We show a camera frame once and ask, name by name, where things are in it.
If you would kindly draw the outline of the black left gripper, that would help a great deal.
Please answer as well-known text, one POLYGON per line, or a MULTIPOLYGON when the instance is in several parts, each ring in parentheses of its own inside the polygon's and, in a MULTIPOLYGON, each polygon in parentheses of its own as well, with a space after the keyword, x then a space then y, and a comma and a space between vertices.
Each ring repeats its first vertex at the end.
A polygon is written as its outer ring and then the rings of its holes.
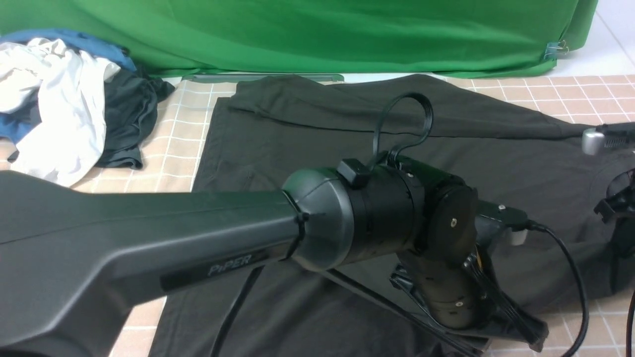
POLYGON ((543 350, 547 324, 501 289, 487 248, 480 242, 461 251, 457 262, 440 253, 412 249, 397 258, 391 283, 427 313, 434 327, 461 337, 517 341, 535 352, 543 350))

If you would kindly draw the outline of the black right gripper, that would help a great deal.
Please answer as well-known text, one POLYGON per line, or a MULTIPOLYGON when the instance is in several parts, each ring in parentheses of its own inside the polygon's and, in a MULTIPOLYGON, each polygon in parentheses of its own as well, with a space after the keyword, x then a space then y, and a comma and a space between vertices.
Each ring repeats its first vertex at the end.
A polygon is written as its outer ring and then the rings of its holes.
POLYGON ((607 224, 620 219, 635 218, 635 170, 617 175, 610 181, 606 195, 594 207, 594 213, 607 224))

